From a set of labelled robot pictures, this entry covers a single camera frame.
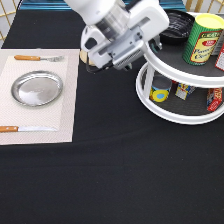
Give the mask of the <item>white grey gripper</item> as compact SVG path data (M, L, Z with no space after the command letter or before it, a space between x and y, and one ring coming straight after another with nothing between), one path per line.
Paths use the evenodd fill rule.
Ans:
M91 20L81 36L81 49L95 66L121 70L146 54L162 49L159 34L168 28L169 19L158 0L140 0L130 9L115 0L97 21Z

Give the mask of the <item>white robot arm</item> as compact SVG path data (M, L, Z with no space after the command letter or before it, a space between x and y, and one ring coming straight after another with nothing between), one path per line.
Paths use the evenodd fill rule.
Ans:
M118 70L162 44L159 34L169 26L166 12L158 0L65 0L86 24L81 36L81 49L99 69Z

